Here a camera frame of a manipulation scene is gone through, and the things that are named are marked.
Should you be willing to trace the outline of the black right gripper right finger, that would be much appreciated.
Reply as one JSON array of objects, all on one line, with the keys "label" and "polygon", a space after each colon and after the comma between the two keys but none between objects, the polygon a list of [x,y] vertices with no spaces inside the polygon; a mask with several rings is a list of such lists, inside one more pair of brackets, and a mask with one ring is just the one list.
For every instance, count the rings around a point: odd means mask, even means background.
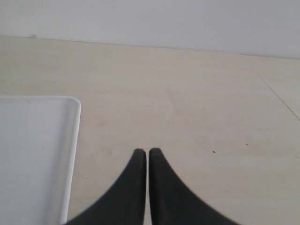
[{"label": "black right gripper right finger", "polygon": [[160,148],[149,151],[149,196],[154,225],[235,225],[178,177]]}]

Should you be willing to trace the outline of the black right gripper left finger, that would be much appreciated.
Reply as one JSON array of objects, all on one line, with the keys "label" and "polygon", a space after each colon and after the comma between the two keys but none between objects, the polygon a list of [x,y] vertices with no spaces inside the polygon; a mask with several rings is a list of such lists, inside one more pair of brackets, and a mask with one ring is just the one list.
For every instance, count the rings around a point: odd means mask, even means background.
[{"label": "black right gripper left finger", "polygon": [[142,225],[144,222],[147,158],[136,149],[123,172],[94,204],[68,225]]}]

